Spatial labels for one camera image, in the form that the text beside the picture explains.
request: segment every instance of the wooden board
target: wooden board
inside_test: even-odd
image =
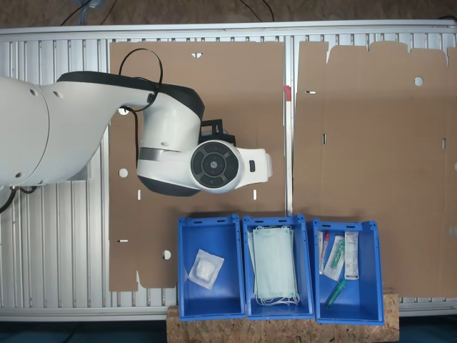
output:
[[[169,343],[395,342],[400,339],[398,295],[384,289],[383,327],[318,324],[314,320],[225,319],[181,322],[176,307],[166,317]]]

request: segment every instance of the plastic wrapper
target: plastic wrapper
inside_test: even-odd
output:
[[[189,273],[189,279],[202,287],[212,290],[223,263],[224,259],[222,257],[211,255],[199,249]]]
[[[343,265],[344,237],[335,236],[335,241],[333,242],[330,256],[328,257],[328,261],[325,269],[323,270],[323,274],[329,277],[330,279],[338,281],[341,275],[341,270],[343,269]]]

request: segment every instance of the black bracket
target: black bracket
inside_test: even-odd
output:
[[[202,133],[201,128],[206,126],[211,126],[211,133]],[[199,144],[204,143],[205,141],[211,141],[213,139],[226,141],[227,143],[236,146],[235,136],[224,132],[222,119],[206,120],[201,122]]]

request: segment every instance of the hole in cardboard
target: hole in cardboard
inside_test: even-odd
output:
[[[118,109],[117,112],[119,112],[119,114],[122,116],[126,116],[127,114],[129,114],[129,111],[127,111],[126,109]]]
[[[416,77],[416,78],[414,79],[414,84],[415,84],[416,86],[422,86],[422,85],[423,85],[423,79],[422,79],[420,76]]]
[[[451,236],[454,239],[457,239],[457,228],[451,227],[449,229],[449,236]]]
[[[171,257],[171,252],[169,252],[168,250],[165,250],[164,252],[162,252],[162,259],[170,259]]]
[[[120,177],[127,177],[127,175],[129,175],[129,171],[127,171],[127,169],[122,168],[121,170],[119,170]]]

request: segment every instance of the sterile package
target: sterile package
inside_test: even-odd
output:
[[[319,244],[319,274],[323,273],[322,266],[322,245],[323,245],[323,232],[318,232],[318,244]]]
[[[345,232],[344,242],[344,278],[358,280],[358,232]]]
[[[344,265],[344,237],[335,236],[335,241],[331,248],[330,256],[323,274],[335,281],[338,281],[340,278],[341,270]]]
[[[213,289],[217,275],[222,268],[224,259],[199,249],[189,279],[209,290]]]

